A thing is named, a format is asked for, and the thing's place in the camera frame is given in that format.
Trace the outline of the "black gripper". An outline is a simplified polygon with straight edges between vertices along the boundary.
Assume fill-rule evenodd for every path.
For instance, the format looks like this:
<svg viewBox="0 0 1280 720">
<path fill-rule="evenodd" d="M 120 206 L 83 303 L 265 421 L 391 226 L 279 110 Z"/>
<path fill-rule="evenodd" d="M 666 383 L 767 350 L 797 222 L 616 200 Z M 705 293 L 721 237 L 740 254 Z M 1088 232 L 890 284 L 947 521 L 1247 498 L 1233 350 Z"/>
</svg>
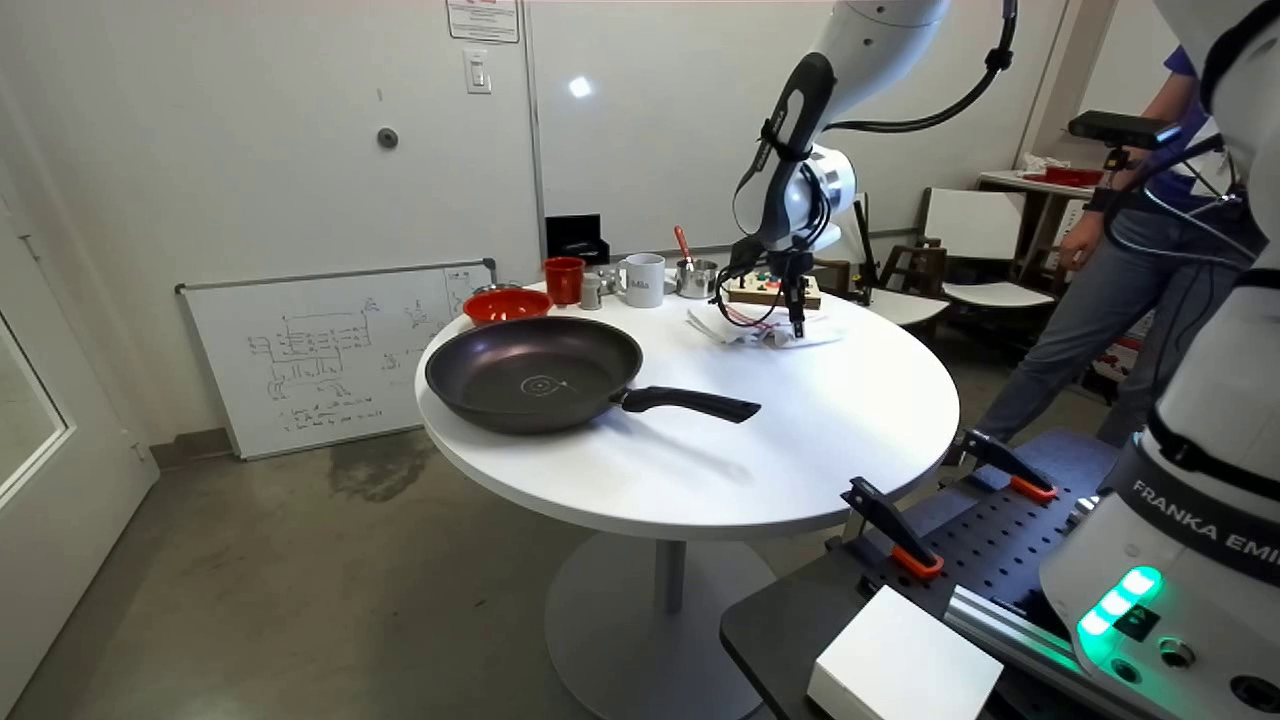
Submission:
<svg viewBox="0 0 1280 720">
<path fill-rule="evenodd" d="M 804 271 L 812 267 L 812 254 L 784 244 L 772 248 L 760 232 L 746 232 L 732 244 L 721 281 L 746 278 L 753 267 L 767 267 L 784 284 L 792 335 L 804 342 Z"/>
</svg>

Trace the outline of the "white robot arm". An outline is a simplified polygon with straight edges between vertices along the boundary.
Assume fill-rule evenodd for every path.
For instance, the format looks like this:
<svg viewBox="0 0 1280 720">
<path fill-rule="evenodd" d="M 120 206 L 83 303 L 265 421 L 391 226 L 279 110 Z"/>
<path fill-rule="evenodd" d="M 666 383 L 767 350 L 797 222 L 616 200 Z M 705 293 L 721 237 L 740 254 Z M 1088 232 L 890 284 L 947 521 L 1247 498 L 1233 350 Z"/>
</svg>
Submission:
<svg viewBox="0 0 1280 720">
<path fill-rule="evenodd" d="M 1215 198 L 1162 200 L 1146 178 L 1104 200 L 1215 242 L 1226 295 L 1196 328 L 1099 503 L 1039 562 L 1050 630 L 989 626 L 971 640 L 1120 720 L 1275 720 L 1275 36 L 1280 0 L 1157 0 L 1196 72 Z"/>
</svg>

